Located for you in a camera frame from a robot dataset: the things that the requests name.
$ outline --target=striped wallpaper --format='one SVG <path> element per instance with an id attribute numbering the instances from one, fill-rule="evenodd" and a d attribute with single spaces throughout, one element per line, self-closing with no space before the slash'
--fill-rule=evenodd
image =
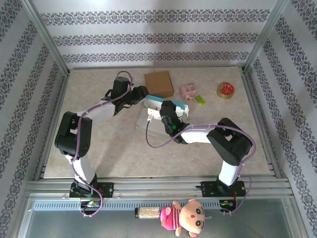
<path id="1" fill-rule="evenodd" d="M 292 0 L 251 72 L 276 159 L 309 237 L 317 237 L 317 7 Z"/>
<path id="2" fill-rule="evenodd" d="M 76 68 L 243 65 L 276 0 L 34 3 Z"/>
<path id="3" fill-rule="evenodd" d="M 0 238 L 34 179 L 63 75 L 22 4 L 0 0 Z"/>

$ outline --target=purple cable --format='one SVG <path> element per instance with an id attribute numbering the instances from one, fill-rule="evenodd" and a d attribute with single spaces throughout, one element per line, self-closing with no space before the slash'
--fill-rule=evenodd
<path id="1" fill-rule="evenodd" d="M 91 112 L 92 110 L 94 110 L 94 109 L 96 109 L 96 108 L 98 108 L 98 107 L 101 107 L 101 106 L 103 106 L 103 105 L 105 105 L 105 104 L 112 103 L 112 102 L 114 102 L 114 101 L 116 101 L 116 100 L 118 100 L 118 99 L 124 97 L 128 92 L 130 92 L 131 87 L 132 87 L 132 84 L 133 84 L 133 82 L 132 82 L 132 81 L 133 81 L 132 76 L 131 76 L 131 74 L 130 74 L 128 71 L 124 71 L 124 70 L 123 70 L 123 71 L 120 71 L 120 72 L 117 74 L 117 77 L 118 77 L 121 73 L 127 73 L 127 74 L 129 75 L 129 77 L 130 77 L 130 84 L 129 84 L 129 87 L 128 87 L 127 91 L 126 91 L 124 94 L 122 94 L 121 96 L 119 96 L 119 97 L 117 97 L 117 98 L 115 98 L 115 99 L 111 99 L 111 100 L 106 101 L 106 102 L 104 102 L 104 103 L 94 105 L 93 107 L 87 109 L 87 110 L 80 116 L 80 118 L 79 118 L 79 120 L 78 120 L 78 127 L 77 127 L 76 152 L 75 152 L 74 157 L 71 159 L 71 162 L 74 162 L 74 161 L 77 160 L 77 158 L 78 158 L 79 145 L 80 145 L 80 129 L 81 129 L 81 121 L 82 121 L 83 117 L 84 117 L 85 115 L 87 115 L 89 112 Z M 87 183 L 87 181 L 85 181 L 82 177 L 79 176 L 79 174 L 76 172 L 76 170 L 75 170 L 75 168 L 74 168 L 73 163 L 71 164 L 71 168 L 73 169 L 73 171 L 74 171 L 74 173 L 75 173 L 75 176 L 77 176 L 77 177 L 83 182 L 83 184 L 85 184 L 87 187 L 89 187 L 89 188 L 91 188 L 93 191 L 95 191 L 95 192 L 99 195 L 99 197 L 100 197 L 100 206 L 99 206 L 99 208 L 98 208 L 98 210 L 97 210 L 96 212 L 92 213 L 91 215 L 86 215 L 85 212 L 81 212 L 84 216 L 92 217 L 93 215 L 97 214 L 97 213 L 100 211 L 100 209 L 103 207 L 103 203 L 104 203 L 104 201 L 103 201 L 103 195 L 102 195 L 97 189 L 95 189 L 94 187 L 90 186 L 90 185 Z"/>
<path id="2" fill-rule="evenodd" d="M 234 211 L 228 213 L 228 214 L 234 214 L 235 211 L 237 211 L 237 210 L 241 207 L 241 205 L 244 203 L 244 201 L 246 200 L 246 198 L 247 198 L 247 196 L 248 196 L 248 194 L 249 194 L 249 191 L 250 191 L 250 189 L 251 189 L 251 185 L 252 185 L 252 179 L 251 179 L 251 177 L 250 177 L 250 176 L 240 176 L 240 171 L 242 170 L 242 167 L 244 166 L 245 162 L 247 162 L 249 159 L 251 159 L 251 158 L 254 156 L 254 154 L 255 154 L 255 152 L 256 152 L 256 150 L 257 150 L 257 146 L 256 146 L 256 143 L 255 143 L 254 139 L 253 139 L 249 134 L 245 133 L 244 131 L 239 130 L 239 129 L 234 128 L 234 127 L 226 126 L 226 125 L 194 125 L 194 126 L 191 126 L 191 127 L 188 127 L 188 128 L 186 128 L 186 129 L 184 129 L 183 131 L 180 131 L 179 133 L 177 133 L 176 135 L 174 135 L 170 140 L 168 140 L 168 141 L 165 142 L 164 144 L 162 144 L 162 145 L 160 145 L 160 146 L 153 146 L 153 145 L 151 145 L 151 144 L 149 143 L 149 140 L 148 140 L 148 129 L 149 129 L 149 124 L 150 124 L 150 122 L 151 122 L 151 121 L 148 121 L 147 127 L 146 127 L 146 129 L 145 129 L 145 139 L 146 139 L 146 141 L 147 141 L 147 144 L 148 144 L 150 147 L 152 147 L 152 148 L 160 148 L 160 147 L 163 147 L 163 146 L 167 145 L 168 143 L 170 143 L 171 141 L 173 141 L 173 140 L 174 140 L 176 137 L 178 137 L 181 133 L 184 133 L 184 132 L 186 132 L 186 131 L 188 131 L 188 130 L 193 130 L 193 129 L 210 129 L 210 128 L 216 128 L 216 127 L 218 127 L 218 128 L 223 128 L 223 129 L 229 129 L 229 130 L 233 130 L 233 131 L 239 132 L 239 133 L 243 134 L 244 136 L 246 136 L 246 137 L 251 141 L 252 146 L 253 146 L 253 151 L 252 151 L 252 153 L 251 153 L 246 159 L 244 159 L 244 160 L 242 161 L 242 163 L 240 164 L 240 166 L 239 166 L 239 168 L 238 168 L 238 170 L 237 170 L 237 173 L 236 173 L 236 176 L 238 176 L 238 177 L 249 178 L 250 184 L 249 184 L 248 191 L 246 192 L 246 195 L 245 195 L 244 198 L 242 199 L 242 201 L 241 201 L 241 203 L 239 204 L 239 206 L 238 206 Z"/>

